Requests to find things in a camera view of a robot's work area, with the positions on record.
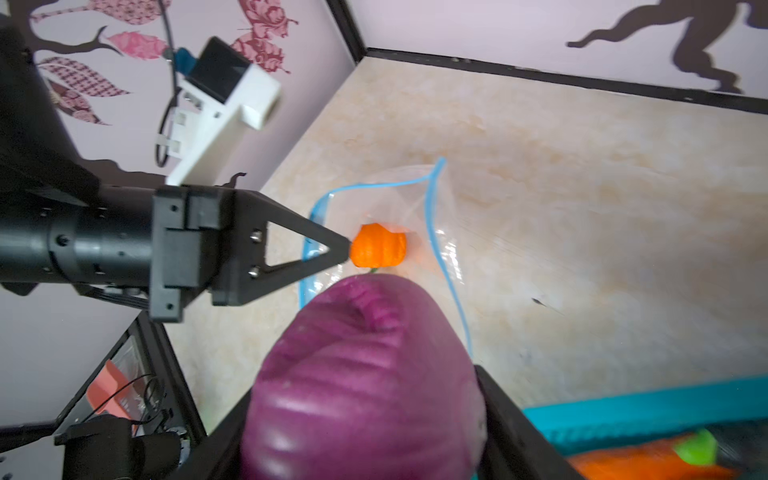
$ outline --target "leaf pattern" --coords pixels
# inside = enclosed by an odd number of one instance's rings
[[[49,57],[41,61],[38,68],[50,71],[70,88],[90,97],[115,97],[130,93],[115,87],[98,72],[71,58]]]
[[[265,71],[282,70],[287,74],[290,73],[283,68],[283,59],[285,58],[283,49],[262,38],[254,38],[253,33],[246,33],[238,38],[231,47],[243,54],[248,61],[259,65]]]
[[[286,17],[286,11],[280,6],[280,0],[239,0],[243,13],[253,29],[254,38],[271,40],[272,34],[285,38],[288,36],[288,24],[296,20]]]
[[[70,117],[87,121],[92,124],[108,125],[94,114],[91,104],[78,92],[67,88],[62,84],[56,83],[53,80],[46,79],[46,81],[51,89],[50,92],[53,105],[59,111],[64,112]]]
[[[163,0],[163,5],[165,5],[165,8],[168,8],[170,0]],[[161,15],[160,6],[155,0],[89,0],[88,4],[84,7],[37,13],[30,15],[29,18],[34,22],[39,22],[43,18],[64,13],[84,12],[86,10],[101,12],[131,25],[144,25]]]
[[[138,31],[124,31],[117,33],[107,40],[114,43],[118,50],[129,57],[141,58],[142,60],[154,60],[163,56],[163,52],[168,45],[165,41],[152,35],[142,35]]]

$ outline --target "orange toy carrot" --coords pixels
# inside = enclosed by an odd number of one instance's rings
[[[690,465],[675,452],[685,435],[621,449],[597,450],[568,461],[587,480],[727,480],[737,473],[718,465]]]
[[[399,265],[406,258],[406,235],[392,233],[378,223],[363,225],[352,242],[349,258],[363,268]]]

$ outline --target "transparent plastic wrap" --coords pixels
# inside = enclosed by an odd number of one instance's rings
[[[360,184],[331,190],[312,209],[310,219],[353,240],[362,225],[379,223],[393,233],[405,233],[406,258],[398,266],[377,270],[408,278],[435,299],[472,356],[472,338],[462,306],[464,277],[459,263],[458,223],[444,158],[435,165],[384,170]],[[325,251],[304,240],[302,259]],[[352,261],[301,280],[299,308],[342,278],[369,273]]]

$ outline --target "blue tray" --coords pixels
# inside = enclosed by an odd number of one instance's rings
[[[768,376],[526,409],[562,454],[637,444],[713,423],[768,419]]]

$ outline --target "table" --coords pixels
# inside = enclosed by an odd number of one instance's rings
[[[768,372],[766,152],[758,114],[366,58],[263,192],[308,214],[446,157],[475,362],[538,406]],[[277,238],[270,255],[299,256]],[[202,295],[167,327],[209,431],[296,292]]]

